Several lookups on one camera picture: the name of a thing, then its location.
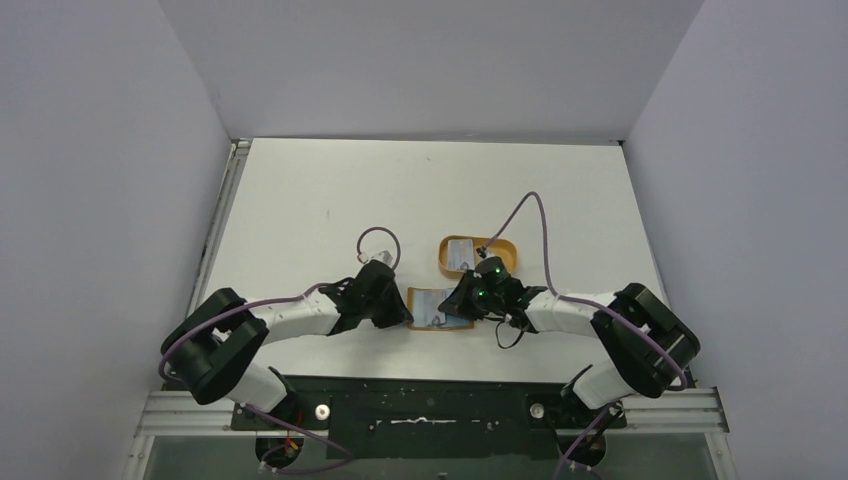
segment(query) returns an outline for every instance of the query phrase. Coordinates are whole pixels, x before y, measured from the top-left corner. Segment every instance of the white wall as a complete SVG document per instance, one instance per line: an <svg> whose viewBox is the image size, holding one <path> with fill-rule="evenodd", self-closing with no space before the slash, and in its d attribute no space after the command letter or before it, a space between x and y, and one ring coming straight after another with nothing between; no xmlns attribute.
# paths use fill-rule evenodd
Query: white wall
<svg viewBox="0 0 848 480"><path fill-rule="evenodd" d="M703 0L160 0L230 134L623 139Z"/></svg>
<svg viewBox="0 0 848 480"><path fill-rule="evenodd" d="M119 478L228 138L155 0L0 12L0 476Z"/></svg>
<svg viewBox="0 0 848 480"><path fill-rule="evenodd" d="M848 3L707 0L625 144L743 479L848 478Z"/></svg>

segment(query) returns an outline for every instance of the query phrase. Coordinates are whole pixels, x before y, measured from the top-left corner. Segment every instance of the silver screw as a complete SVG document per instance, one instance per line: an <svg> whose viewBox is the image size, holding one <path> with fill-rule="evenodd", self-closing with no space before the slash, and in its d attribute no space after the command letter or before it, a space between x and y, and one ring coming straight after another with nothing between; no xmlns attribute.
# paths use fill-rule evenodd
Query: silver screw
<svg viewBox="0 0 848 480"><path fill-rule="evenodd" d="M530 416L540 419L545 416L545 407L541 403L534 403L530 406Z"/></svg>
<svg viewBox="0 0 848 480"><path fill-rule="evenodd" d="M315 407L315 418L321 421L330 418L330 407L324 405L323 403Z"/></svg>

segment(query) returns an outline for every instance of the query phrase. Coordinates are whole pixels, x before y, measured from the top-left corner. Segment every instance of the white table surface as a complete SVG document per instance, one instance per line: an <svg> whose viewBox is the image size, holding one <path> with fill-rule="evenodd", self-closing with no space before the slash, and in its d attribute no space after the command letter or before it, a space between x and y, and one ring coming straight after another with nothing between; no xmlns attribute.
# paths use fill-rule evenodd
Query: white table surface
<svg viewBox="0 0 848 480"><path fill-rule="evenodd" d="M613 291L660 283L621 148L357 140L256 139L212 266L206 292L229 286L243 297L294 295L319 281L355 276L355 243L373 225L392 229L407 287L444 288L439 241L489 236L529 190L545 201L555 286ZM503 238L518 248L516 276L544 285L539 213L532 200ZM393 251L370 234L366 250ZM515 330L502 328L504 342ZM606 358L597 339L525 335L495 344L493 322L472 330L377 330L363 321L333 337L264 346L257 360L284 374L559 382Z"/></svg>

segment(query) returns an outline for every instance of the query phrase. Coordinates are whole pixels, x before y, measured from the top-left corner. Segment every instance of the black base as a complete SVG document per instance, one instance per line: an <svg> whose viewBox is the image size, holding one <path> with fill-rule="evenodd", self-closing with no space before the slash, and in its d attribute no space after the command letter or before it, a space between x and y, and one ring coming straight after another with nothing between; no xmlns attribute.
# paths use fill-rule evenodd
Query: black base
<svg viewBox="0 0 848 480"><path fill-rule="evenodd" d="M544 420L530 417L536 402L553 406L561 383L445 382L287 376L303 411L302 427L329 428L330 439L356 458L485 458L517 454L532 459L560 456L554 429L583 429L597 412L585 407L550 408ZM330 419L315 407L330 407ZM233 430L276 430L249 412L233 413ZM622 416L609 428L622 428ZM328 449L329 458L342 458Z"/></svg>
<svg viewBox="0 0 848 480"><path fill-rule="evenodd" d="M291 447L289 441L294 443L297 448ZM261 461L265 457L264 462L268 467L286 468L300 456L300 452L303 450L303 439L292 438L289 440L285 437L257 438L254 448L256 450L256 459ZM274 453L266 456L266 453L270 450L274 450Z"/></svg>

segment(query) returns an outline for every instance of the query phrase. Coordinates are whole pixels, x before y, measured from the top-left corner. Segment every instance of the purple cable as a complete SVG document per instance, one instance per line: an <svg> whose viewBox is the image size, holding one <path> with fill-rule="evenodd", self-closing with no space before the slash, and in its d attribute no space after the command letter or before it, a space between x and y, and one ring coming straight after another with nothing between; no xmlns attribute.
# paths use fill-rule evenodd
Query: purple cable
<svg viewBox="0 0 848 480"><path fill-rule="evenodd" d="M347 455L347 458L342 459L342 460L340 460L336 463L331 463L329 465L323 465L323 466L315 467L315 468L303 468L303 469L299 469L299 470L294 470L294 469L290 469L290 468L280 468L280 469L277 469L277 471L275 473L279 473L280 475L313 475L313 474L316 474L316 473L322 473L322 472L326 472L328 470L333 470L335 468L343 467L343 466L345 466L348 463L353 461L353 453L350 450L344 448L343 446L341 446L338 443L330 440L329 438L324 438L324 437L318 436L318 435L310 432L309 430L300 428L298 426L292 425L291 423L280 420L279 418L274 417L272 415L269 415L269 414L267 414L267 413L265 413L261 410L257 410L252 405L246 405L244 408L247 409L247 410L250 410L251 412L255 413L256 415L264 418L265 420L268 420L269 422L276 423L277 425L280 425L283 428L286 428L288 430L293 430L295 432L306 435L309 438L313 438L315 440L318 440L319 442L327 445L328 447L333 447L336 450ZM282 450L283 448L285 448L285 446L286 446L286 444L283 443L279 447L274 447L274 448L268 450L267 452L262 454L262 458L260 459L260 461L265 462L266 459L269 456L271 456L271 454L273 454L274 452L276 452L278 450Z"/></svg>
<svg viewBox="0 0 848 480"><path fill-rule="evenodd" d="M189 330L188 332L186 332L185 335L180 337L176 342L174 342L170 347L168 347L167 350L165 350L165 353L162 354L162 360L159 361L159 376L161 376L165 380L180 381L179 378L172 377L172 376L168 375L168 372L167 372L167 369L166 369L167 364L168 364L168 360L171 359L171 357L174 355L174 352L176 352L187 341L189 341L192 338L194 338L195 336L197 336L197 334L202 332L203 330L206 330L209 327L215 326L218 323L230 318L231 316L233 316L237 313L243 312L245 310L250 310L251 308L263 307L265 305L274 305L274 304L277 304L277 303L297 302L298 300L302 300L303 298L307 297L310 293L314 292L318 287L322 287L324 285L327 285L327 284L326 283L316 283L315 285L312 285L311 287L307 288L306 291L303 292L302 295L298 295L296 297L268 298L266 300L259 300L259 301L252 302L252 303L246 303L246 304L244 304L240 307L236 307L232 310L227 310L226 312L224 312L220 315L216 315L216 316L210 318L209 320L206 320L205 322L201 323L200 325L198 325L198 326L192 328L191 330Z"/></svg>
<svg viewBox="0 0 848 480"><path fill-rule="evenodd" d="M518 210L521 208L521 206L524 205L524 202L526 202L527 199L530 197L536 199L536 203L539 205L539 215L542 217L542 256L544 259L545 281L548 283L548 290L550 290L551 293L557 297L557 300L564 300L566 302L571 303L579 303L582 305L588 305L590 307L596 308L606 313L615 321L622 324L625 328L633 332L633 334L638 336L643 342L647 343L649 347L651 347L655 352L657 352L659 356L662 357L663 360L665 360L669 367L674 370L675 375L680 378L680 386L670 386L668 389L671 391L684 390L688 382L686 381L686 374L683 373L683 369L680 368L680 365L678 365L677 362L675 362L674 359L671 358L671 355L669 355L664 348L662 348L657 342L655 342L653 338L649 337L648 334L646 334L642 330L639 330L636 325L633 325L632 323L628 322L627 319L624 318L621 314L612 310L606 305L601 305L600 303L595 302L593 300L586 300L583 298L561 295L559 292L556 291L556 289L554 288L554 282L551 280L551 266L548 260L548 220L545 215L545 206L542 204L542 198L539 196L538 193L531 191L527 192L527 194L524 195L524 198L522 198L521 201L518 202L518 206L515 207L515 210L513 210L509 218L506 219L506 222L504 222L500 230L498 230L498 233L496 233L492 238L487 240L485 244L483 244L483 249L485 250L489 248L489 245L491 245L495 240L498 239L498 237L504 232L504 230L506 230L506 227L507 225L509 225L509 222L511 222L513 217L515 217L515 214L518 213Z"/></svg>
<svg viewBox="0 0 848 480"><path fill-rule="evenodd" d="M362 255L362 239L365 238L365 235L368 235L369 233L371 233L375 230L388 233L389 236L392 237L392 240L395 241L395 247L397 248L398 256L397 256L397 258L395 258L395 263L392 265L392 270L396 269L398 264L400 263L400 240L398 240L397 235L395 235L394 232L392 232L391 230L389 230L386 227L366 228L365 231L362 232L361 235L359 235L359 239L356 240L356 253L358 255Z"/></svg>
<svg viewBox="0 0 848 480"><path fill-rule="evenodd" d="M557 468L554 470L554 476L553 476L554 480L559 478L559 474L562 473L562 469L565 468L565 464L568 463L568 457L571 456L571 453L574 452L574 449L577 448L577 445L579 445L580 442L582 442L583 439L586 438L586 435L588 435L589 432L593 428L595 428L595 426L598 424L598 422L600 422L601 419L604 418L604 415L607 414L607 411L609 411L609 408L613 405L614 404L612 404L612 403L608 403L608 404L604 405L601 408L601 413L599 413L598 416L595 417L594 420L592 420L592 423L590 423L586 428L583 429L582 432L580 432L580 435L577 436L577 439L574 440L574 442L571 443L571 445L568 447L568 449L565 451L565 453L563 453L562 456L559 457L559 462L557 463ZM580 465L581 467L588 468L586 465L583 465L582 463L577 463L577 464ZM601 478L601 475L599 473L595 472L594 470L590 470L589 472L594 473L596 477Z"/></svg>

